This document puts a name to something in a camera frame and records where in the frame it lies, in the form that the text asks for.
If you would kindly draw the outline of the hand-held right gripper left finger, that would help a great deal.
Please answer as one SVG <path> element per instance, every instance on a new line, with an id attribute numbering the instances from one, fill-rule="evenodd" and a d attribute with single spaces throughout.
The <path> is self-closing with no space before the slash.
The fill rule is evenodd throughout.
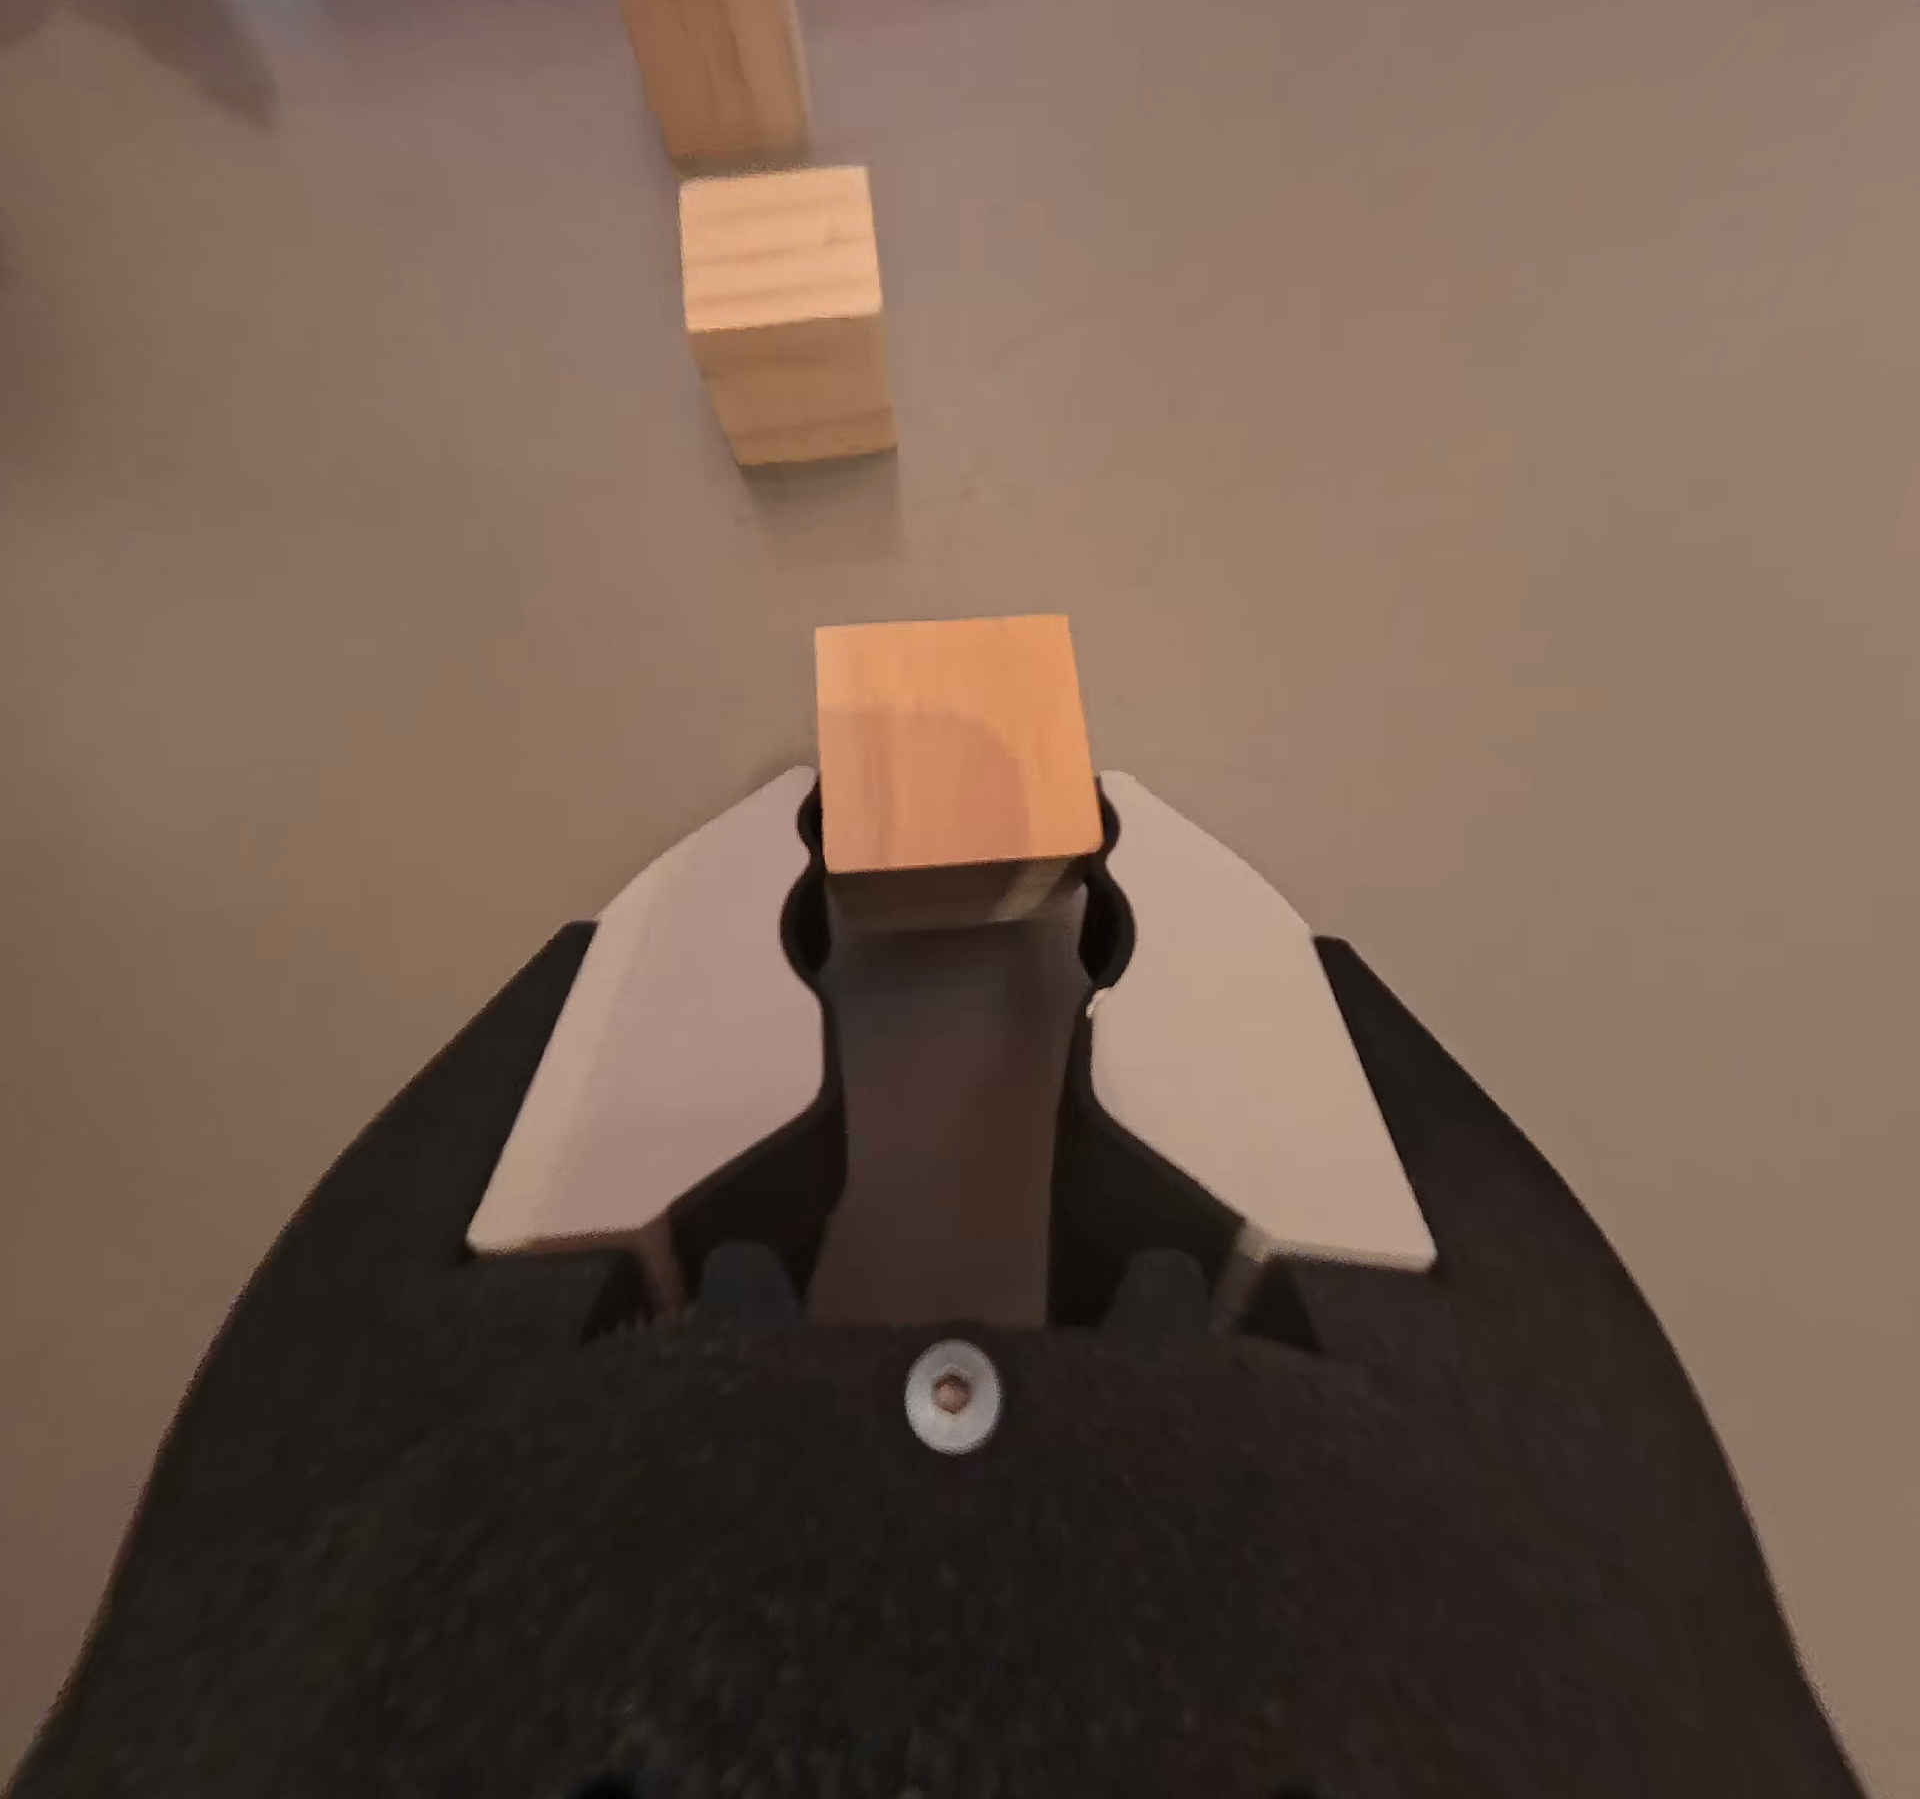
<path id="1" fill-rule="evenodd" d="M 690 1302 L 727 1229 L 790 1254 L 842 1191 L 819 955 L 792 927 L 819 864 L 792 766 L 649 861 L 598 911 L 478 1210 L 479 1259 L 625 1253 Z"/>

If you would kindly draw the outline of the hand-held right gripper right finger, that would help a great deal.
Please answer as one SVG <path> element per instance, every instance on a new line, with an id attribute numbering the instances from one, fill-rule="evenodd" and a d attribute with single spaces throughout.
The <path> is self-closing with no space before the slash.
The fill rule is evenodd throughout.
<path id="1" fill-rule="evenodd" d="M 1302 914 L 1137 776 L 1094 782 L 1049 1178 L 1049 1323 L 1134 1259 L 1191 1260 L 1225 1328 L 1308 1328 L 1301 1268 L 1428 1278 L 1437 1245 Z"/>

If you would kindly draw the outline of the wooden cube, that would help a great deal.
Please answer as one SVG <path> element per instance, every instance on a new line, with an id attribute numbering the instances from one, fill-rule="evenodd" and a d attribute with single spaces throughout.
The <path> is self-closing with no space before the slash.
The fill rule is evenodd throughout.
<path id="1" fill-rule="evenodd" d="M 795 0 L 615 0 L 640 90 L 678 170 L 775 164 L 810 138 Z"/>
<path id="2" fill-rule="evenodd" d="M 1023 922 L 1100 848 L 1068 616 L 814 631 L 821 828 L 855 932 Z"/>
<path id="3" fill-rule="evenodd" d="M 870 173 L 701 175 L 678 186 L 677 221 L 686 338 L 736 466 L 894 452 Z"/>

